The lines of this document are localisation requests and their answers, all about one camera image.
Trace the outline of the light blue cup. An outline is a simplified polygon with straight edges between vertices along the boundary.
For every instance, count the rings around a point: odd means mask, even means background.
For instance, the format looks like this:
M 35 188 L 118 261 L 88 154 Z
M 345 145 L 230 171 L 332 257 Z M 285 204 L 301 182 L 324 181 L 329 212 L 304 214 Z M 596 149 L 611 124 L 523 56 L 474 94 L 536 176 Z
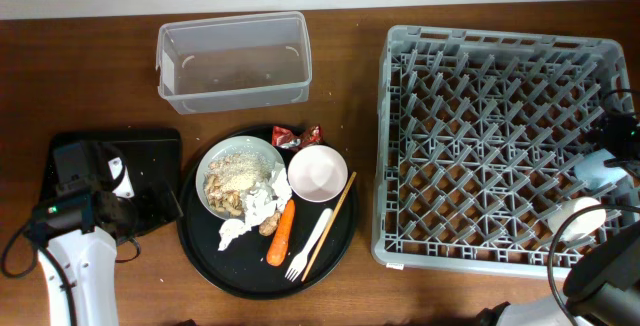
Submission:
M 614 155 L 606 149 L 594 151 L 575 165 L 575 176 L 578 180 L 584 181 L 590 190 L 598 189 L 608 183 L 616 184 L 628 173 L 621 167 L 606 167 L 604 165 L 606 161 L 613 159 Z

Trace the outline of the grey plate with food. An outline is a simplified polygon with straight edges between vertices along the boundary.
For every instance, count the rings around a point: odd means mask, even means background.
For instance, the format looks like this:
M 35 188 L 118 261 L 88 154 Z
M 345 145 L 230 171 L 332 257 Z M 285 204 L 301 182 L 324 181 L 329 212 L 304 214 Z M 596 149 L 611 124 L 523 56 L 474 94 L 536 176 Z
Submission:
M 196 169 L 195 190 L 213 215 L 244 220 L 243 196 L 258 181 L 265 181 L 276 163 L 284 164 L 279 152 L 254 136 L 235 136 L 217 143 Z

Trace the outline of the small white tissue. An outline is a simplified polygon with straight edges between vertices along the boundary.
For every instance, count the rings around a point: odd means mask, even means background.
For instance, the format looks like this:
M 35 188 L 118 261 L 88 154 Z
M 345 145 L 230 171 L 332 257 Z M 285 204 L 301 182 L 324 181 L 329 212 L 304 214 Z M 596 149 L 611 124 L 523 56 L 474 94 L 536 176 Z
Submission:
M 219 229 L 220 243 L 218 246 L 219 251 L 226 250 L 231 242 L 239 236 L 245 234 L 250 230 L 243 220 L 240 219 L 228 219 Z

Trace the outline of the brown ginger piece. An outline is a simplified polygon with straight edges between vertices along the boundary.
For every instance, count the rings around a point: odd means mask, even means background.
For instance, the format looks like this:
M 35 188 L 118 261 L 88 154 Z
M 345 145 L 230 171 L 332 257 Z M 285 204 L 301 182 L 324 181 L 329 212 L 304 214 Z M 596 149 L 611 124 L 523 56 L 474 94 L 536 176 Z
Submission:
M 282 213 L 279 211 L 276 211 L 273 215 L 267 217 L 259 225 L 259 233 L 265 237 L 272 235 L 279 226 L 281 216 L 282 216 Z

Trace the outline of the red foil wrapper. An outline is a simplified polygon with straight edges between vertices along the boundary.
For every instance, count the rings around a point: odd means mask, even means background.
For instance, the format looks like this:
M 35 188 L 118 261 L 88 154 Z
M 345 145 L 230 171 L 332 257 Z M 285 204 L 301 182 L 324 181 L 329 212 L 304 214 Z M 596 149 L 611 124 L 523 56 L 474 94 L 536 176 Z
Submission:
M 300 135 L 296 135 L 291 130 L 283 127 L 274 126 L 272 129 L 271 144 L 281 149 L 297 152 L 322 142 L 323 131 L 319 125 L 310 127 Z

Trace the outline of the orange carrot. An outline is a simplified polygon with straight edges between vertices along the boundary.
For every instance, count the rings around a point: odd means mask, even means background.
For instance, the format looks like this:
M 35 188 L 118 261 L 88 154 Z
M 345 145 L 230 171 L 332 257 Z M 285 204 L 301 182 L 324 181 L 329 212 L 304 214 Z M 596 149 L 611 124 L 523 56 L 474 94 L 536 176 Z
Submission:
M 280 266 L 287 255 L 288 245 L 290 233 L 294 221 L 295 216 L 295 202 L 293 199 L 290 199 L 284 212 L 280 218 L 280 222 L 274 237 L 272 239 L 272 243 L 266 255 L 266 261 L 269 265 L 278 267 Z

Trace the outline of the pink bowl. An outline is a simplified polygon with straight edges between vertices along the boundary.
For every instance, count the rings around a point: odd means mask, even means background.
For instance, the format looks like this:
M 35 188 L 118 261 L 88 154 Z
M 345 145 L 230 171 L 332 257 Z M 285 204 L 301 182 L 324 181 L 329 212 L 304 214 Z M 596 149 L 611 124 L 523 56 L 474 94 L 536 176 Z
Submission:
M 296 195 L 309 202 L 322 203 L 342 192 L 349 171 L 338 151 L 324 145 L 313 145 L 293 156 L 287 176 Z

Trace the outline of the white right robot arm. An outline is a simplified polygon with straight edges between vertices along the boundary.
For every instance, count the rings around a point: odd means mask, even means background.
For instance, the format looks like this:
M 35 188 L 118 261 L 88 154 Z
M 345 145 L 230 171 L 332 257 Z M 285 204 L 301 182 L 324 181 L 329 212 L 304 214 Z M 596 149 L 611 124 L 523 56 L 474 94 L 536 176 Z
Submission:
M 587 157 L 576 176 L 603 186 L 619 168 L 639 175 L 639 114 L 607 113 L 587 140 L 600 149 Z M 552 239 L 547 258 L 551 295 L 527 304 L 504 302 L 482 310 L 474 325 L 637 325 L 639 323 L 639 224 L 624 228 L 583 256 L 570 270 L 563 289 L 554 279 L 558 244 L 589 235 L 609 211 L 638 214 L 637 205 L 607 204 L 581 197 L 561 204 L 549 221 Z

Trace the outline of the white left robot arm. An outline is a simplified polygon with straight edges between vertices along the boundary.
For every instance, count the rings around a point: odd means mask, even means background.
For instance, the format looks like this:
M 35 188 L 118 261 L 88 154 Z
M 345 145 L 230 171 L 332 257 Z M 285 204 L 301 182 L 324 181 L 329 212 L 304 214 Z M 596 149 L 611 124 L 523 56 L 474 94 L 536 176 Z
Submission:
M 109 143 L 56 148 L 55 195 L 32 210 L 26 236 L 47 278 L 50 323 L 117 325 L 117 246 L 133 236 L 138 212 L 116 189 L 125 157 Z

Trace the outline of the grey plastic dishwasher rack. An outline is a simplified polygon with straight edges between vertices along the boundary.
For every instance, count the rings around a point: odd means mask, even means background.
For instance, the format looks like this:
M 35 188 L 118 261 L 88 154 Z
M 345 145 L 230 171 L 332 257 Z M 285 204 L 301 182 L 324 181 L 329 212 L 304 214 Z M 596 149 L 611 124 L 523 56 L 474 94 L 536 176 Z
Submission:
M 388 267 L 543 278 L 565 201 L 638 205 L 631 175 L 590 190 L 574 167 L 587 133 L 634 108 L 611 39 L 399 25 L 386 36 L 378 87 L 374 259 Z M 559 243 L 554 277 L 637 222 L 606 213 Z

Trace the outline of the black rectangular tray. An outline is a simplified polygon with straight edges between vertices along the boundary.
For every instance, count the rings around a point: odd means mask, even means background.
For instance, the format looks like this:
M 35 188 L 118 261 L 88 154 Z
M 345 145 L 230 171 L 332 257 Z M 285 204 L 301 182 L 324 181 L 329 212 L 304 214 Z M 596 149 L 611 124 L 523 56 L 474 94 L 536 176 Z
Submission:
M 52 152 L 55 148 L 81 140 L 107 142 L 126 157 L 138 212 L 133 236 L 145 235 L 182 216 L 176 200 L 181 165 L 181 139 L 171 128 L 83 131 L 59 133 L 51 140 L 39 202 L 54 194 L 57 176 Z

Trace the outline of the clear plastic bin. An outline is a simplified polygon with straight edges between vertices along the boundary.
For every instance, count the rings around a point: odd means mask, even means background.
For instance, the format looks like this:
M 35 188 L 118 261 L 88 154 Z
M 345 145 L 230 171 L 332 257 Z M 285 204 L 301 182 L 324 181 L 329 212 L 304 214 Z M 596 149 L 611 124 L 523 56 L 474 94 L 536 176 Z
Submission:
M 305 16 L 288 11 L 164 24 L 155 68 L 159 96 L 182 115 L 305 102 L 312 81 Z

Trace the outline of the white plastic fork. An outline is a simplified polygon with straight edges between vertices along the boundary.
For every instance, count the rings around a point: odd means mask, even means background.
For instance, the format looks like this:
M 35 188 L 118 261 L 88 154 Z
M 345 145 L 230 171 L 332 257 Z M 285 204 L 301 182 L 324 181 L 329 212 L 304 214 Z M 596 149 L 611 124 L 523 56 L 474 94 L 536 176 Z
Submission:
M 311 235 L 308 237 L 304 248 L 291 261 L 291 264 L 289 265 L 289 268 L 287 269 L 285 274 L 285 278 L 287 280 L 291 282 L 295 281 L 304 271 L 304 268 L 306 267 L 308 262 L 309 253 L 324 232 L 324 229 L 327 226 L 327 223 L 329 222 L 332 214 L 333 210 L 331 208 L 325 208 L 323 210 L 311 232 Z

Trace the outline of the wooden chopstick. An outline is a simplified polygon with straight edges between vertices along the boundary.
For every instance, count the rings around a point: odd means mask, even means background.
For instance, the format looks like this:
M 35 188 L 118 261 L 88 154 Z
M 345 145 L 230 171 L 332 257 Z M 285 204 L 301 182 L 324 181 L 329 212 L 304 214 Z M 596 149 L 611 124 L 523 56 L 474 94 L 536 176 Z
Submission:
M 345 188 L 344 188 L 344 190 L 343 190 L 343 192 L 342 192 L 342 194 L 341 194 L 341 196 L 340 196 L 340 198 L 339 198 L 339 200 L 338 200 L 338 202 L 336 204 L 336 207 L 333 210 L 333 214 L 329 218 L 329 220 L 328 220 L 328 222 L 327 222 L 327 224 L 325 226 L 325 229 L 323 230 L 322 235 L 320 236 L 318 242 L 316 243 L 314 252 L 313 252 L 310 260 L 307 262 L 306 268 L 305 268 L 304 273 L 303 273 L 303 275 L 301 277 L 301 282 L 304 283 L 306 281 L 307 276 L 309 275 L 309 273 L 310 273 L 310 271 L 311 271 L 311 269 L 312 269 L 312 267 L 313 267 L 313 265 L 314 265 L 314 263 L 316 261 L 316 258 L 317 258 L 320 250 L 322 249 L 322 247 L 323 247 L 323 245 L 325 243 L 325 240 L 326 240 L 326 238 L 327 238 L 327 236 L 328 236 L 328 234 L 330 232 L 330 229 L 331 229 L 331 227 L 332 227 L 337 215 L 339 214 L 339 212 L 340 212 L 340 210 L 341 210 L 341 208 L 343 206 L 343 203 L 346 200 L 346 198 L 347 198 L 347 196 L 348 196 L 348 194 L 349 194 L 349 192 L 350 192 L 350 190 L 352 188 L 352 185 L 354 184 L 356 176 L 357 176 L 357 172 L 354 171 L 354 172 L 351 173 L 351 175 L 350 175 L 350 177 L 349 177 L 349 179 L 347 181 L 347 184 L 346 184 L 346 186 L 345 186 Z

